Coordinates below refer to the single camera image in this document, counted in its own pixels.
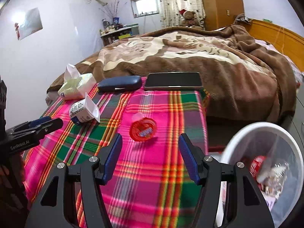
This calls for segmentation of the person's left hand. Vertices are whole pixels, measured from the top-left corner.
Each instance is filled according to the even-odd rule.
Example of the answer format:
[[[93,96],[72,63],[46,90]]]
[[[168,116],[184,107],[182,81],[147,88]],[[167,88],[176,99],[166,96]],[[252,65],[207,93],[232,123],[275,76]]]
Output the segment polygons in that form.
[[[8,160],[8,165],[1,165],[1,186],[11,187],[7,177],[13,177],[19,187],[24,188],[26,173],[22,153],[11,156]]]

